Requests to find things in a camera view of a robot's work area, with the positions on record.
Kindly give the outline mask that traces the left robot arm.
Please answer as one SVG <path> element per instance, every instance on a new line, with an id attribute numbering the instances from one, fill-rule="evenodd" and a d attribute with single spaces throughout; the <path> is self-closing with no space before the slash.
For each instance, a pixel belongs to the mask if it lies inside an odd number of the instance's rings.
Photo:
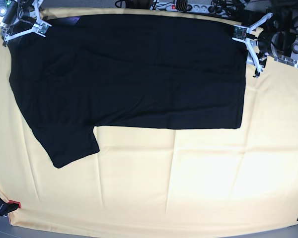
<path id="1" fill-rule="evenodd" d="M 254 77 L 263 72 L 268 57 L 298 68 L 298 10 L 270 11 L 246 28 L 247 63 L 255 66 Z"/>

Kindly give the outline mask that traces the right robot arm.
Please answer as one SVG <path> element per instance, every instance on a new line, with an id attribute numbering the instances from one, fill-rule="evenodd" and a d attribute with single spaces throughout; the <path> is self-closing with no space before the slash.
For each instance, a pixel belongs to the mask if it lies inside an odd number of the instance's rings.
<path id="1" fill-rule="evenodd" d="M 46 36 L 51 24 L 40 15 L 41 0 L 0 0 L 0 35 L 3 46 L 24 35 Z"/>

